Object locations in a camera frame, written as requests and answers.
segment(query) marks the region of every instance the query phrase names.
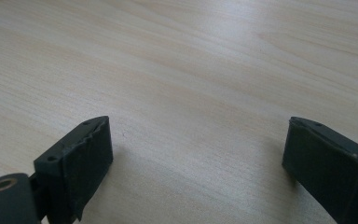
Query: black object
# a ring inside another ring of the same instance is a hole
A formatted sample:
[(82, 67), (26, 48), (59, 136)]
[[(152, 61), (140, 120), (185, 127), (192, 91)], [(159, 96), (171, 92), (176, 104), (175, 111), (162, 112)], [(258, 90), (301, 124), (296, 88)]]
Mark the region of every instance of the black object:
[(33, 175), (0, 177), (0, 224), (80, 220), (112, 162), (109, 118), (84, 121), (34, 161)]
[(358, 224), (358, 144), (328, 127), (291, 118), (283, 168), (339, 224)]

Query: wooden table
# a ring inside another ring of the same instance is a hole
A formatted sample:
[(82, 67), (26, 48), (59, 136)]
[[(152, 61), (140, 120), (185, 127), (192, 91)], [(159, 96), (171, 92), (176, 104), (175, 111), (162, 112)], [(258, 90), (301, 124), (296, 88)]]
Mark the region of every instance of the wooden table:
[(335, 223), (281, 162), (291, 116), (358, 142), (358, 1), (0, 0), (0, 175), (101, 115), (81, 223)]

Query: wood grain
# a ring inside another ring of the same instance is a hole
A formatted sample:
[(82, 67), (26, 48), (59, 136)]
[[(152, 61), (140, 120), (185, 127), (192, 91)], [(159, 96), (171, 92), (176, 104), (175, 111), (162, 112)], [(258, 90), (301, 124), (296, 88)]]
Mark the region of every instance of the wood grain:
[(281, 161), (291, 116), (358, 142), (358, 0), (0, 0), (0, 175), (100, 115), (81, 223), (335, 223)]

